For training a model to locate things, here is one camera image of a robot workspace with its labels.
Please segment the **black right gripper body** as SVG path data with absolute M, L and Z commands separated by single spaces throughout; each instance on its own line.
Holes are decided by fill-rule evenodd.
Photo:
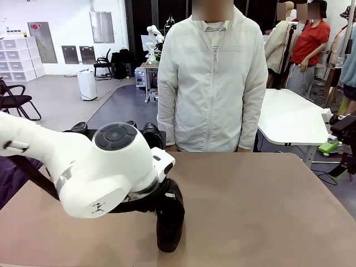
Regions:
M 355 113 L 333 115 L 329 121 L 333 136 L 345 145 L 355 145 Z

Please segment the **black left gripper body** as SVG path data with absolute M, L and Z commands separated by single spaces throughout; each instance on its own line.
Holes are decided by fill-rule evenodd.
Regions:
M 182 193 L 173 179 L 165 179 L 155 192 L 155 207 L 182 207 Z

